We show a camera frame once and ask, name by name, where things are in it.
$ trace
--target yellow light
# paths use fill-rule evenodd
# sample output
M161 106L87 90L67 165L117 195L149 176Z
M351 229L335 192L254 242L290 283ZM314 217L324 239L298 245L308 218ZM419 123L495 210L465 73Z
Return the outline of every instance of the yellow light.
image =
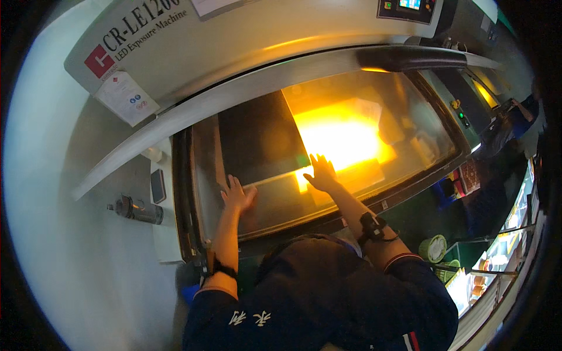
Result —
M319 38L320 38L319 35L314 35L313 37L306 37L306 38L299 38L299 39L295 39L295 40L289 40L288 42L268 46L266 48L263 48L263 50L266 51L266 50L277 49L277 48L280 48L280 47L293 45L293 44L297 44L297 43L302 43L302 42L308 42L308 41L319 39Z
M478 92L480 93L480 95L482 95L482 97L484 98L484 100L486 100L486 102L488 103L488 105L490 106L490 108L494 108L497 106L496 101L492 98L492 96L489 94L489 92L477 81L472 80L474 82L474 86L476 86L476 89L478 90Z
M375 67L373 67L373 68L364 67L364 68L361 68L361 71L390 73L390 72L387 71L387 70L379 69L379 68L375 68Z
M364 116L359 112L361 102L365 103L349 99L293 117L307 153L325 155L336 173L363 161L376 159L378 163L385 163L396 158L394 149L378 136L381 107L366 102L371 114ZM302 193L308 183L302 176L304 173L314 174L314 171L309 166L294 172Z

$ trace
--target person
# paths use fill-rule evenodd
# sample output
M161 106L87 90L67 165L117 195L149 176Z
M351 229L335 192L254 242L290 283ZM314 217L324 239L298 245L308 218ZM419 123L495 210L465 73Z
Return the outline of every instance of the person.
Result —
M366 213L382 226L337 181L331 162L310 158L314 177L304 177L332 197L356 239L362 241ZM194 296L184 350L320 350L327 343L345 350L448 349L458 326L455 303L388 225L385 241L369 239L362 246L370 262L332 236L294 238L264 257L255 289L238 298L238 219L256 189L244 192L238 179L228 179L213 242L226 269L206 278Z
M524 101L518 102L511 99L512 109L507 113L506 120L499 126L491 136L482 140L482 145L475 154L477 159L490 158L498 154L500 150L510 141L519 140L536 121L539 113L540 93L536 79L531 85L531 95Z

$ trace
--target cylinder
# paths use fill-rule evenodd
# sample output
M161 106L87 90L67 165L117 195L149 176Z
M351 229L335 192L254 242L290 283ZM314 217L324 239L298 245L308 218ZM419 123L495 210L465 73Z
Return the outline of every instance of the cylinder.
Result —
M115 211L119 216L151 224L160 224L164 217L162 207L155 204L144 205L144 201L135 200L130 196L122 195L115 205L107 205L107 209Z

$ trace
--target red logo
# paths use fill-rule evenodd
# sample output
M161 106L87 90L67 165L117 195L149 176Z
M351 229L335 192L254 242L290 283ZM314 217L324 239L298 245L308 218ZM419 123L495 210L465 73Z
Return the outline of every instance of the red logo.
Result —
M101 78L115 64L115 61L101 45L98 45L84 63L94 72L96 77Z

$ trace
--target wrist strap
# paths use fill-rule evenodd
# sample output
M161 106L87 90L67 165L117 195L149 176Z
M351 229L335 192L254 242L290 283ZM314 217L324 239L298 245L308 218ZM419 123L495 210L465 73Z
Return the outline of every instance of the wrist strap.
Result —
M222 272L234 279L238 278L238 273L236 273L234 268L222 264L222 262L220 262L219 259L216 258L215 252L213 250L207 250L207 268L209 270L207 273L207 277L210 277L217 272Z
M370 212L365 212L359 219L361 222L361 226L363 227L363 234L357 239L357 243L359 247L363 249L363 245L367 242L367 240L381 241L381 242L389 242L398 239L398 235L396 235L392 239L385 239L383 229L387 226L387 223L384 219L379 216L373 217Z
M214 262L214 266L213 266L213 274L217 273L217 272L222 272L225 273L226 275L237 279L238 278L238 273L236 273L236 271L233 268L227 267L225 265L223 265L215 256L215 262Z

